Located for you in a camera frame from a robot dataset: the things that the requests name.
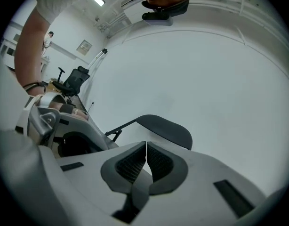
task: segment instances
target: electrical box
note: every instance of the electrical box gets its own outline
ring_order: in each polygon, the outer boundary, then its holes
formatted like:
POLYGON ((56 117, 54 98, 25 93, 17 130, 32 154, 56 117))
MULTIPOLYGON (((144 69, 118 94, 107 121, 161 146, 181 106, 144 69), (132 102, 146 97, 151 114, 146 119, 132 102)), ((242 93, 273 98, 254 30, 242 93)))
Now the electrical box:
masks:
POLYGON ((88 43, 86 40, 84 40, 80 46, 77 48, 77 51, 80 52, 83 55, 86 55, 88 51, 91 49, 92 45, 88 43))

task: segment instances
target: black chair seat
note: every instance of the black chair seat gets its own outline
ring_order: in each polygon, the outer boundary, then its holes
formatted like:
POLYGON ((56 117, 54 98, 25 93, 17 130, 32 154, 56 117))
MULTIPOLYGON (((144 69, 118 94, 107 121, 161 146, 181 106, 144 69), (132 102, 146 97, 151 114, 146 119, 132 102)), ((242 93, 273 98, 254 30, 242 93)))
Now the black chair seat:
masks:
POLYGON ((189 150, 192 148, 192 135, 183 126, 168 121, 157 115, 143 115, 136 118, 135 121, 151 132, 154 132, 170 142, 189 150))
POLYGON ((63 93, 66 93, 66 94, 76 94, 76 92, 74 91, 74 89, 72 88, 67 88, 65 85, 61 84, 61 83, 58 83, 56 81, 53 81, 52 84, 57 88, 59 89, 60 91, 62 91, 63 93))

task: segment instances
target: black cap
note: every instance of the black cap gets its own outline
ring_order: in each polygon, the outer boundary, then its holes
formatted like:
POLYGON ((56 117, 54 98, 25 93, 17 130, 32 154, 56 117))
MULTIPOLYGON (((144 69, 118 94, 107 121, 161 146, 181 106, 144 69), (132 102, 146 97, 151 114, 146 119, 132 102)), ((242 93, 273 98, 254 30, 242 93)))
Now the black cap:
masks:
POLYGON ((170 7, 158 7, 156 5, 150 4, 148 1, 143 1, 142 5, 146 8, 153 9, 154 12, 164 12, 175 17, 181 14, 186 13, 190 0, 183 0, 175 5, 170 7))

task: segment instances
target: black strap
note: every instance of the black strap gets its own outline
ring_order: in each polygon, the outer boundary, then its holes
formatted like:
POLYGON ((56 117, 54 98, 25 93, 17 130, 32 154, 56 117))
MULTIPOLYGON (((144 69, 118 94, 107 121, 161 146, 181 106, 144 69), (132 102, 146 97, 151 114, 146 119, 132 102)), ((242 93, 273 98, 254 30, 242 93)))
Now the black strap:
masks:
POLYGON ((33 83, 29 83, 29 84, 23 86, 23 88, 25 89, 26 92, 28 92, 31 89, 36 88, 36 87, 43 87, 44 93, 46 92, 46 84, 44 82, 33 82, 33 83))
POLYGON ((66 105, 66 104, 63 104, 60 108, 60 112, 61 113, 68 113, 68 114, 71 114, 72 111, 74 109, 74 106, 73 105, 66 105))

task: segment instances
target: ceiling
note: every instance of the ceiling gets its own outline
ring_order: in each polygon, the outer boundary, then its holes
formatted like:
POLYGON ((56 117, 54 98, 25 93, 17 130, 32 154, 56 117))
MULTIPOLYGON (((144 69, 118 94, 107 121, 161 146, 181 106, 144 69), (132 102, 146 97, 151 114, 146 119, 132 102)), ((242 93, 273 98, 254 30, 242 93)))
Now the ceiling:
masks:
POLYGON ((121 6, 125 0, 104 0, 101 7, 94 0, 80 0, 74 7, 85 17, 94 23, 94 26, 106 35, 131 24, 130 20, 123 13, 121 6))

